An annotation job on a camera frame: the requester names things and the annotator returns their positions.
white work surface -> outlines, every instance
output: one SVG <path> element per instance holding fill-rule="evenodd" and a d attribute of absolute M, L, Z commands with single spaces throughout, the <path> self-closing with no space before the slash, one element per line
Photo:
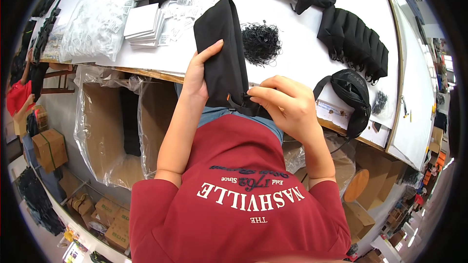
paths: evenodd
<path fill-rule="evenodd" d="M 394 2 L 404 55 L 401 94 L 411 116 L 403 117 L 404 106 L 401 104 L 388 153 L 420 170 L 424 163 L 433 126 L 432 106 L 435 104 L 437 91 L 437 83 L 434 81 L 435 68 L 427 45 L 422 44 L 420 35 L 413 31 L 398 4 L 406 4 L 405 1 L 394 0 Z"/>
<path fill-rule="evenodd" d="M 76 3 L 79 0 L 62 0 L 58 5 L 62 9 L 56 25 L 68 22 Z M 215 2 L 198 0 L 204 10 Z M 275 24 L 280 30 L 282 54 L 265 67 L 257 67 L 246 61 L 249 82 L 259 84 L 268 77 L 283 75 L 314 88 L 320 79 L 337 71 L 348 68 L 346 64 L 332 61 L 325 45 L 317 39 L 322 19 L 322 9 L 311 6 L 301 15 L 295 14 L 289 3 L 295 6 L 297 0 L 233 0 L 241 23 L 266 21 L 267 25 Z M 388 76 L 381 78 L 377 85 L 368 84 L 370 103 L 373 104 L 376 93 L 382 90 L 389 96 L 389 114 L 384 117 L 371 115 L 369 126 L 361 134 L 381 147 L 385 147 L 389 129 L 393 127 L 398 79 L 398 50 L 395 26 L 388 0 L 336 0 L 336 7 L 349 10 L 371 29 L 375 30 L 380 40 L 389 50 Z M 95 62 L 97 65 L 111 67 L 130 67 L 154 69 L 168 73 L 183 74 L 196 50 L 193 28 L 186 30 L 177 42 L 170 46 L 132 50 L 125 40 L 115 62 L 106 57 L 73 59 L 73 63 Z M 328 84 L 321 95 L 317 114 L 319 118 L 332 121 L 335 125 L 347 128 L 349 115 L 354 111 L 343 102 Z M 372 121 L 381 123 L 382 129 L 376 133 Z"/>

window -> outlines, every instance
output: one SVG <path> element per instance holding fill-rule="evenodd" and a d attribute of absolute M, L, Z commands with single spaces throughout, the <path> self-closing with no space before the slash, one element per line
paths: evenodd
<path fill-rule="evenodd" d="M 403 243 L 399 242 L 398 244 L 396 244 L 395 249 L 399 251 L 402 247 L 403 247 Z"/>

packing tape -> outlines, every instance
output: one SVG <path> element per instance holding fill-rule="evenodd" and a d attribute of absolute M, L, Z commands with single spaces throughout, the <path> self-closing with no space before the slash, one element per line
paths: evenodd
<path fill-rule="evenodd" d="M 44 138 L 44 140 L 47 142 L 47 145 L 49 146 L 49 153 L 50 153 L 50 158 L 52 159 L 52 165 L 54 166 L 54 169 L 57 169 L 55 167 L 55 162 L 54 162 L 54 157 L 52 156 L 52 149 L 50 148 L 50 142 L 47 140 L 47 138 L 42 134 L 42 133 L 39 133 L 42 138 Z"/>

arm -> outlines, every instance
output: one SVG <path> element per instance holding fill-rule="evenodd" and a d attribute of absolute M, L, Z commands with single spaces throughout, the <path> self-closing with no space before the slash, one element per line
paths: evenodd
<path fill-rule="evenodd" d="M 304 145 L 309 188 L 335 180 L 335 166 L 315 112 L 313 91 L 292 79 L 274 76 L 247 92 L 262 105 L 279 129 Z"/>
<path fill-rule="evenodd" d="M 23 107 L 13 114 L 12 118 L 15 120 L 16 123 L 19 123 L 21 121 L 21 118 L 24 118 L 24 114 L 26 113 L 26 110 L 28 109 L 29 105 L 31 105 L 34 101 L 34 94 L 30 94 L 26 102 L 23 104 Z"/>
<path fill-rule="evenodd" d="M 159 150 L 155 179 L 167 180 L 178 188 L 182 184 L 195 131 L 208 100 L 203 79 L 204 62 L 221 51 L 222 47 L 223 41 L 220 40 L 200 54 L 195 53 L 190 61 L 182 92 Z"/>
<path fill-rule="evenodd" d="M 29 67 L 31 65 L 31 57 L 32 57 L 32 48 L 28 51 L 28 56 L 26 58 L 26 67 L 24 68 L 23 76 L 21 77 L 21 85 L 26 83 L 29 74 Z"/>

black strap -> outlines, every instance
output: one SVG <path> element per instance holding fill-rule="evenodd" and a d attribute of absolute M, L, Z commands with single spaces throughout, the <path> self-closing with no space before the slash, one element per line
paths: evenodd
<path fill-rule="evenodd" d="M 244 114 L 246 116 L 255 117 L 256 115 L 258 115 L 258 112 L 260 111 L 260 106 L 257 106 L 256 109 L 254 109 L 254 108 L 242 107 L 234 103 L 232 101 L 231 94 L 227 95 L 226 100 L 228 101 L 228 103 L 231 105 L 233 109 L 235 109 L 237 112 Z"/>
<path fill-rule="evenodd" d="M 315 100 L 318 99 L 320 93 L 323 90 L 323 87 L 330 81 L 330 79 L 331 75 L 326 76 L 322 78 L 322 80 L 320 80 L 319 83 L 315 86 L 315 88 L 313 89 L 313 96 L 315 97 Z"/>

